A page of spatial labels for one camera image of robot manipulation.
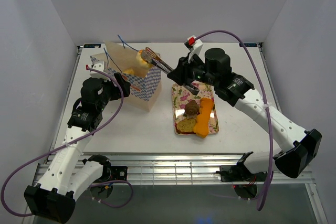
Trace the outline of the striped golden croissant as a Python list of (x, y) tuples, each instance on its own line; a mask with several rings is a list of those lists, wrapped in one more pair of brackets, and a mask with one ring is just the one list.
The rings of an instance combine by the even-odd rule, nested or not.
[(128, 69), (125, 69), (123, 71), (124, 74), (131, 74), (131, 75), (135, 75), (135, 71), (133, 68), (128, 68)]

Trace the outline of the blue checkered paper bag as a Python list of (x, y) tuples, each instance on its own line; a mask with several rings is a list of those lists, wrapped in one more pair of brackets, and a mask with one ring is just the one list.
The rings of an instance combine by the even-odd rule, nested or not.
[[(116, 72), (122, 74), (131, 85), (130, 95), (126, 103), (149, 112), (162, 90), (161, 70), (154, 66), (150, 69), (142, 68), (136, 61), (137, 52), (145, 47), (132, 49), (112, 41), (104, 41), (103, 52), (90, 56), (92, 63), (105, 61), (107, 73), (113, 75)], [(123, 71), (133, 68), (135, 75), (124, 74)]]

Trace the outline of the metal serving tongs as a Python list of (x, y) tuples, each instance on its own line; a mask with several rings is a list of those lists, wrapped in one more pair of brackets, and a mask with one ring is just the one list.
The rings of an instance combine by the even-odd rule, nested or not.
[[(161, 71), (163, 71), (166, 75), (172, 72), (174, 69), (170, 67), (166, 62), (164, 62), (152, 49), (146, 47), (145, 50), (147, 53), (152, 57), (152, 65), (158, 67)], [(191, 94), (198, 95), (199, 88), (192, 84), (182, 85), (180, 86), (185, 87)]]

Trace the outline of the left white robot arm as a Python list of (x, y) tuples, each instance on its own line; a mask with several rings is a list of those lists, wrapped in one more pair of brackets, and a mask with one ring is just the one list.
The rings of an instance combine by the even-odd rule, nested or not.
[(110, 101), (128, 97), (130, 83), (120, 73), (109, 78), (103, 73), (85, 80), (80, 98), (73, 104), (65, 137), (47, 171), (35, 186), (28, 186), (24, 198), (35, 216), (66, 223), (72, 216), (80, 195), (96, 180), (111, 177), (110, 162), (101, 155), (84, 160), (83, 168), (74, 172), (76, 164), (102, 121), (102, 112)]

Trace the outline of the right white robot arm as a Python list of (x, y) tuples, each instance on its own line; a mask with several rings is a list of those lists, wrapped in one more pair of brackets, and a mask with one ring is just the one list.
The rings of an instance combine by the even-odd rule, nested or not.
[(193, 60), (182, 57), (167, 76), (180, 86), (189, 86), (194, 81), (209, 84), (220, 99), (250, 117), (278, 144), (280, 152), (275, 155), (245, 153), (235, 166), (226, 170), (236, 179), (250, 180), (257, 173), (270, 174), (273, 170), (297, 178), (316, 157), (321, 133), (298, 126), (265, 102), (265, 97), (250, 81), (232, 71), (230, 57), (223, 49), (207, 50), (204, 60), (198, 55)]

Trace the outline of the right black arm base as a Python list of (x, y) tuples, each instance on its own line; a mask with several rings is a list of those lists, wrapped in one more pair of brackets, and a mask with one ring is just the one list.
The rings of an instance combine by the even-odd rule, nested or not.
[(252, 174), (237, 165), (220, 166), (216, 174), (221, 177), (221, 182), (232, 182), (235, 193), (243, 199), (255, 198), (258, 193), (257, 182), (264, 182), (267, 178), (266, 172)]

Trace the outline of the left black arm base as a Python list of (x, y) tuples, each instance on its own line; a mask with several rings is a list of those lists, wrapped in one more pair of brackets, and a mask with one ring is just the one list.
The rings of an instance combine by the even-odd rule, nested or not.
[[(111, 180), (126, 180), (128, 168), (126, 166), (112, 166), (108, 168), (108, 174), (102, 176), (97, 179), (94, 183), (102, 183), (108, 182)], [(113, 184), (104, 184), (98, 187), (90, 187), (90, 193), (94, 198), (98, 198), (99, 200), (107, 199), (113, 192)]]

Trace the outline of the long orange wavy bread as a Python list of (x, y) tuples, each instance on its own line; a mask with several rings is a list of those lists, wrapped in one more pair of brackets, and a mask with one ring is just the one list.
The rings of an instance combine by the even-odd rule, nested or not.
[(200, 100), (200, 111), (199, 115), (196, 117), (196, 125), (194, 126), (194, 133), (201, 137), (207, 137), (209, 130), (208, 130), (208, 122), (210, 119), (210, 115), (214, 106), (214, 102), (212, 99), (209, 98), (201, 98)]

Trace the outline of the toast bread slice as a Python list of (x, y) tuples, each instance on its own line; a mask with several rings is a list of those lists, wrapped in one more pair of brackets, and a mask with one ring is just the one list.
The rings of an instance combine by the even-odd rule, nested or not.
[(178, 134), (193, 134), (194, 126), (196, 125), (195, 118), (183, 119), (176, 125), (176, 131)]

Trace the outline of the floral serving tray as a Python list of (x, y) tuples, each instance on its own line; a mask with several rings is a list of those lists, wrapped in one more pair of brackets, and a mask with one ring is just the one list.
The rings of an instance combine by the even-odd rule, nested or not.
[(208, 84), (195, 82), (199, 88), (197, 95), (185, 87), (172, 85), (172, 108), (175, 133), (195, 134), (205, 138), (219, 131), (213, 89)]

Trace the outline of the brown chocolate croissant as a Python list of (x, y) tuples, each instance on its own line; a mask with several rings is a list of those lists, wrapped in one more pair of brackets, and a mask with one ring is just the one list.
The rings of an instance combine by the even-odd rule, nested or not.
[(184, 114), (185, 116), (197, 116), (199, 114), (199, 105), (195, 100), (191, 100), (185, 105)]

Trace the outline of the aluminium frame rail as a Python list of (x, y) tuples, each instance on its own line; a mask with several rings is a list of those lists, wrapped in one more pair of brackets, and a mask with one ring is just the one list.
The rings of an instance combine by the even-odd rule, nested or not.
[[(219, 185), (220, 166), (232, 166), (242, 154), (188, 154), (188, 155), (134, 155), (102, 154), (112, 166), (127, 166), (127, 181), (132, 185)], [(50, 155), (38, 164), (33, 184), (47, 171), (55, 155)], [(315, 184), (310, 167), (298, 178), (289, 178), (275, 172), (272, 184)]]

